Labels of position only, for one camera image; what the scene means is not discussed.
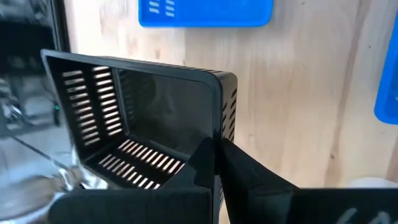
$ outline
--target black plastic basket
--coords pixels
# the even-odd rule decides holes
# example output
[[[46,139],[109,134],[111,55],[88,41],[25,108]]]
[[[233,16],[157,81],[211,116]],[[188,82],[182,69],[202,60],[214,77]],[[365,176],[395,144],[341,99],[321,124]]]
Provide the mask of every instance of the black plastic basket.
[[[113,187],[157,189],[205,138],[234,139],[232,73],[53,50],[42,58],[81,163]]]

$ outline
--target blue plastic container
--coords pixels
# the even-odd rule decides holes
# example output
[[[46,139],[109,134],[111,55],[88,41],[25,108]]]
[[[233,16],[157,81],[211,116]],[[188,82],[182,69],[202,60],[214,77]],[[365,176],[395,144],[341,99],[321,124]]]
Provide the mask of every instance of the blue plastic container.
[[[398,124],[398,15],[392,31],[374,114],[380,121]]]
[[[144,27],[256,27],[271,19],[272,0],[139,0]]]

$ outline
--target plastic tray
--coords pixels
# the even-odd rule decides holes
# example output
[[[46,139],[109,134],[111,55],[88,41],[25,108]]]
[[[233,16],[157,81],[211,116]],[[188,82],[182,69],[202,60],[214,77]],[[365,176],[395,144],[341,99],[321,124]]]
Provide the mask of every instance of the plastic tray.
[[[272,0],[139,0],[144,27],[256,27],[271,19]]]
[[[398,17],[387,51],[374,114],[380,121],[398,124]]]

